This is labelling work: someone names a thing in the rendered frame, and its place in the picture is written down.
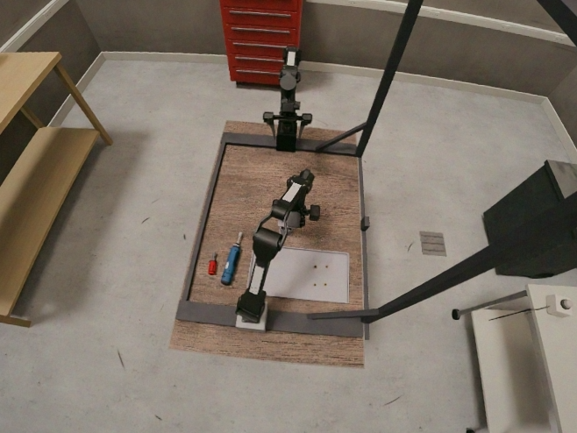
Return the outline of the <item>red-handled screwdriver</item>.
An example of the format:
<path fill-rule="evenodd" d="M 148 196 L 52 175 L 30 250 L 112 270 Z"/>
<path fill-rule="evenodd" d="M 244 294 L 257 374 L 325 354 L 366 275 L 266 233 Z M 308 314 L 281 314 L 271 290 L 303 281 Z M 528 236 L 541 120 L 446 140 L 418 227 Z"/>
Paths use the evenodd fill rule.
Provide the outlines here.
<path fill-rule="evenodd" d="M 216 257 L 216 253 L 215 253 L 215 252 L 212 253 L 212 257 L 213 257 L 213 258 Z M 217 263 L 217 261 L 215 261 L 214 259 L 213 259 L 213 260 L 210 260 L 209 272 L 208 272 L 209 275 L 214 275 L 214 274 L 215 274 L 215 272 L 216 272 L 216 263 Z"/>

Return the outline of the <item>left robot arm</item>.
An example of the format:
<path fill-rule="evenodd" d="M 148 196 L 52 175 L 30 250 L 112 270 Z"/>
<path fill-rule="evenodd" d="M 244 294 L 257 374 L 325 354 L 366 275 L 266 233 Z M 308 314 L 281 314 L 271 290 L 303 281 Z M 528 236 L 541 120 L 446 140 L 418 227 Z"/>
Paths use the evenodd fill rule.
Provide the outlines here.
<path fill-rule="evenodd" d="M 269 214 L 263 217 L 257 225 L 253 234 L 253 252 L 256 259 L 252 277 L 249 288 L 238 299 L 237 305 L 239 304 L 239 306 L 235 312 L 235 314 L 242 316 L 241 321 L 244 320 L 243 323 L 260 324 L 259 316 L 264 312 L 266 306 L 264 302 L 267 291 L 264 291 L 263 288 L 271 262 L 269 260 L 274 259 L 276 254 L 281 251 L 288 235 L 287 226 L 291 228 L 304 227 L 306 219 L 303 218 L 303 212 L 292 209 L 304 205 L 306 194 L 311 191 L 314 179 L 315 176 L 309 169 L 303 170 L 299 176 L 292 175 L 289 177 L 287 191 L 278 203 L 272 206 Z M 278 232 L 262 227 L 272 217 L 284 222 L 285 233 L 283 236 Z"/>

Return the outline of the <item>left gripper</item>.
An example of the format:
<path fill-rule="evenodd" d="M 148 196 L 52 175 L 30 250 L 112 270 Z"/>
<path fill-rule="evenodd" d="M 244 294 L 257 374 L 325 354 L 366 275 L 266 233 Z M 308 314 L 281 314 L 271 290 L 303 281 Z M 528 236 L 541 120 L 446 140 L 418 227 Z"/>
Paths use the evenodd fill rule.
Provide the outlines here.
<path fill-rule="evenodd" d="M 278 203 L 279 200 L 274 199 L 273 200 L 273 204 Z M 302 210 L 303 212 L 303 218 L 305 218 L 305 216 L 308 216 L 310 214 L 309 220 L 310 221 L 318 221 L 319 217 L 320 217 L 320 206 L 319 205 L 314 205 L 311 204 L 310 205 L 310 209 L 306 209 L 306 205 L 303 205 L 301 207 L 293 207 L 294 211 L 298 211 L 298 210 Z"/>

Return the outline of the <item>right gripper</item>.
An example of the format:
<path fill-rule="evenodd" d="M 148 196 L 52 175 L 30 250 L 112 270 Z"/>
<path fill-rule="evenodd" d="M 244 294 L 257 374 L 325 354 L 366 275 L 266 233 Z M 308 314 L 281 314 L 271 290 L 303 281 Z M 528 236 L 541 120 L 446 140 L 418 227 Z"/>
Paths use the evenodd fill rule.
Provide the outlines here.
<path fill-rule="evenodd" d="M 282 103 L 283 99 L 286 100 L 286 103 L 291 103 L 291 100 L 295 100 L 294 98 L 291 98 L 291 97 L 284 97 L 281 99 L 281 103 Z M 292 118 L 290 118 L 290 117 L 292 117 Z M 304 126 L 308 126 L 308 124 L 311 124 L 311 122 L 312 122 L 312 114 L 311 113 L 302 113 L 301 116 L 295 116 L 295 113 L 289 112 L 289 111 L 282 112 L 281 115 L 274 115 L 273 112 L 264 112 L 263 113 L 263 122 L 264 123 L 266 122 L 266 119 L 267 119 L 267 124 L 270 123 L 269 125 L 272 126 L 272 127 L 270 126 L 270 128 L 272 128 L 271 130 L 273 131 L 274 138 L 275 138 L 274 120 L 301 121 L 299 136 L 298 136 L 298 141 L 299 141 L 300 137 L 302 135 Z M 310 123 L 309 123 L 309 121 L 310 121 Z"/>

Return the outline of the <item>grey cylinder with studs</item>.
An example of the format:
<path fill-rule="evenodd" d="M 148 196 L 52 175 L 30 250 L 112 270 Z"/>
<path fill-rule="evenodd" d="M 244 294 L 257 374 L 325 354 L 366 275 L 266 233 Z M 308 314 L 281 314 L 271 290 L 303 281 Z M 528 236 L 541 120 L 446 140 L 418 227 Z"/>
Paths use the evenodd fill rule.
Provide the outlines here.
<path fill-rule="evenodd" d="M 288 229 L 288 235 L 287 235 L 287 237 L 290 237 L 290 236 L 292 235 L 292 233 L 293 233 L 293 229 L 292 229 L 292 228 L 287 228 L 287 229 Z M 283 236 L 284 233 L 285 233 L 285 228 L 284 228 L 284 227 L 280 227 L 279 232 L 280 232 L 280 234 L 282 234 L 282 236 Z"/>

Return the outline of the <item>blue cylinder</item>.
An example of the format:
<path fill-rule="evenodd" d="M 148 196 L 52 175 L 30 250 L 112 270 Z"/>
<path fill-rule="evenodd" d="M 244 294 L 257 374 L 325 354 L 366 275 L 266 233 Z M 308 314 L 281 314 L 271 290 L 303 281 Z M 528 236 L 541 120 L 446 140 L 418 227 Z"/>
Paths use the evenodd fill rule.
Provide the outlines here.
<path fill-rule="evenodd" d="M 239 233 L 239 239 L 242 236 L 242 232 Z M 240 252 L 240 246 L 239 246 L 239 239 L 238 242 L 236 244 L 233 245 L 233 247 L 231 248 L 228 260 L 226 262 L 225 268 L 224 268 L 224 273 L 221 279 L 221 283 L 223 285 L 230 285 L 231 280 L 232 280 L 232 276 L 233 276 L 233 272 L 239 257 L 239 252 Z"/>

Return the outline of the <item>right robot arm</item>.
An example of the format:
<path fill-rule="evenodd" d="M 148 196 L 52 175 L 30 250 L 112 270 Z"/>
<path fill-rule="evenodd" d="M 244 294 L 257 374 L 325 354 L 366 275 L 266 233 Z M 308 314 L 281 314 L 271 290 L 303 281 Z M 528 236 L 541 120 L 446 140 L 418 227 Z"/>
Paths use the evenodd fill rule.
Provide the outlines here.
<path fill-rule="evenodd" d="M 280 70 L 279 74 L 279 82 L 281 84 L 281 99 L 284 97 L 291 97 L 296 99 L 296 83 L 299 83 L 301 81 L 301 75 L 299 75 L 300 72 L 298 72 L 298 66 L 299 61 L 301 61 L 302 58 L 302 51 L 299 50 L 297 46 L 287 46 L 287 49 L 288 49 L 287 51 L 286 48 L 283 49 L 282 60 L 284 60 L 284 65 L 282 65 L 282 69 Z M 296 51 L 298 51 L 298 56 L 296 54 Z M 296 114 L 296 110 L 300 110 L 300 102 L 296 101 L 295 103 L 294 101 L 295 100 L 291 100 L 291 103 L 286 103 L 286 100 L 283 99 L 281 103 L 282 111 L 293 112 L 295 110 L 295 112 L 293 113 Z M 280 113 L 282 113 L 282 111 L 280 109 L 279 115 Z M 294 132 L 294 125 L 292 127 L 292 123 L 296 124 L 296 121 L 279 120 L 279 122 L 282 122 L 281 133 Z"/>

